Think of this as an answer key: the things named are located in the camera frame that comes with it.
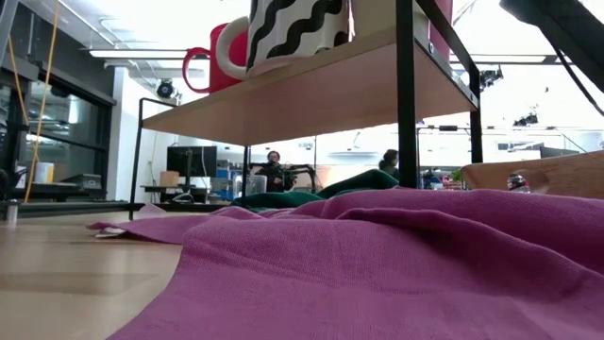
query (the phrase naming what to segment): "ceiling light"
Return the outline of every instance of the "ceiling light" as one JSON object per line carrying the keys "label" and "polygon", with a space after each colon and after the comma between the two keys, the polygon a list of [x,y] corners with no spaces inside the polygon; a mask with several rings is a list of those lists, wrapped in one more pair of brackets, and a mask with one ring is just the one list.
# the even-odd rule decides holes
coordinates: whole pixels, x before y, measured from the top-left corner
{"label": "ceiling light", "polygon": [[[558,64],[560,60],[554,55],[471,55],[476,64]],[[450,56],[452,64],[460,63],[455,55]]]}
{"label": "ceiling light", "polygon": [[[158,49],[108,49],[89,50],[91,56],[105,60],[183,60],[187,50],[158,50]],[[198,60],[206,60],[207,56],[199,56]]]}

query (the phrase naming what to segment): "wooden table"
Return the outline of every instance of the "wooden table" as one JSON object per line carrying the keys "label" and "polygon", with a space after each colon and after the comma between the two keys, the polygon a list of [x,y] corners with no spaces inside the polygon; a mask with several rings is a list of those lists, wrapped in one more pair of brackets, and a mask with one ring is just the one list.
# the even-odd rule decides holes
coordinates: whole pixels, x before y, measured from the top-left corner
{"label": "wooden table", "polygon": [[105,339],[166,286],[181,246],[98,240],[99,220],[127,212],[0,225],[2,339]]}

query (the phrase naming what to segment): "pink mug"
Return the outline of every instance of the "pink mug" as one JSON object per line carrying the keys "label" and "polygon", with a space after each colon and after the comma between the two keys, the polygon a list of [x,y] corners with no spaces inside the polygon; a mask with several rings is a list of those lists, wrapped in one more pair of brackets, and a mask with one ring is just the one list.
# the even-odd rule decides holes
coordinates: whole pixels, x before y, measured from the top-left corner
{"label": "pink mug", "polygon": [[[210,33],[210,50],[203,47],[194,47],[187,50],[187,55],[182,61],[182,77],[191,91],[198,94],[212,94],[223,90],[229,86],[233,86],[239,82],[239,79],[227,76],[218,66],[216,59],[216,42],[218,37],[227,24],[222,24],[215,27]],[[228,51],[230,60],[239,66],[245,66],[245,58],[247,56],[247,32],[242,33],[233,41]],[[205,89],[196,89],[189,82],[189,63],[199,55],[206,55],[210,58],[210,85]]]}

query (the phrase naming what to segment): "woman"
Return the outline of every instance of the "woman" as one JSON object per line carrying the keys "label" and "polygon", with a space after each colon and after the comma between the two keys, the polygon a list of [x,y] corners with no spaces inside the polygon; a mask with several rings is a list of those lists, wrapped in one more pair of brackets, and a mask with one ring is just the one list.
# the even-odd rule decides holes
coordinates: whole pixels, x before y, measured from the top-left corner
{"label": "woman", "polygon": [[381,161],[379,161],[379,165],[378,165],[379,170],[394,177],[395,179],[399,179],[400,174],[398,173],[398,168],[396,168],[397,163],[398,163],[398,151],[389,149],[384,154],[383,159]]}
{"label": "woman", "polygon": [[256,175],[266,176],[266,192],[283,193],[292,189],[294,184],[289,180],[289,177],[285,174],[285,170],[279,164],[281,155],[273,150],[266,155],[266,160],[268,162],[256,173]]}

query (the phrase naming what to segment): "mug handle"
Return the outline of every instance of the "mug handle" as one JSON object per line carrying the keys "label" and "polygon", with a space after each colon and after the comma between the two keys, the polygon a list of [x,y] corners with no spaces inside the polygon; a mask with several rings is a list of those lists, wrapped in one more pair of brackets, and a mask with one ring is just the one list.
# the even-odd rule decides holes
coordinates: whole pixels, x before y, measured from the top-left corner
{"label": "mug handle", "polygon": [[189,89],[191,89],[191,91],[195,92],[196,94],[208,94],[210,92],[210,87],[205,89],[195,89],[195,87],[193,87],[189,82],[189,62],[201,54],[210,57],[210,51],[203,47],[194,47],[187,50],[187,55],[182,61],[182,78],[185,79],[185,83],[187,83],[187,86]]}
{"label": "mug handle", "polygon": [[230,60],[228,50],[235,38],[244,33],[249,28],[249,20],[246,16],[235,19],[233,22],[226,25],[216,43],[216,60],[218,66],[223,72],[235,79],[245,80],[247,78],[247,70],[243,66],[236,65]]}

